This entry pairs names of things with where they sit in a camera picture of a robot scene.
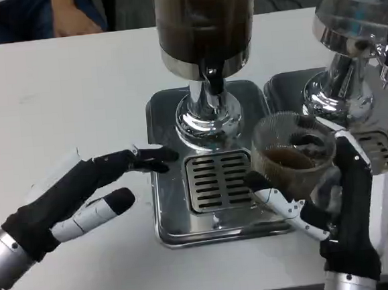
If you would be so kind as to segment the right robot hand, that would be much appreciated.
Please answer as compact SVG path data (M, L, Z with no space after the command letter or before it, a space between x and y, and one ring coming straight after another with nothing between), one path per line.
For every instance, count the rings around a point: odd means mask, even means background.
M244 183L264 210L320 244L329 275L376 283L388 237L388 171L324 118L280 112L255 127Z

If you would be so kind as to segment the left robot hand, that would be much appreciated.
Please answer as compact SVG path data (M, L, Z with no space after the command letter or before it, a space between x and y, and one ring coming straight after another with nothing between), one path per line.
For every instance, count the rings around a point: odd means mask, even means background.
M51 228L73 215L97 189L118 180L128 171L167 173L168 163L179 158L169 147L118 151L79 161L35 201L9 215L1 229L16 240L33 261L59 246Z

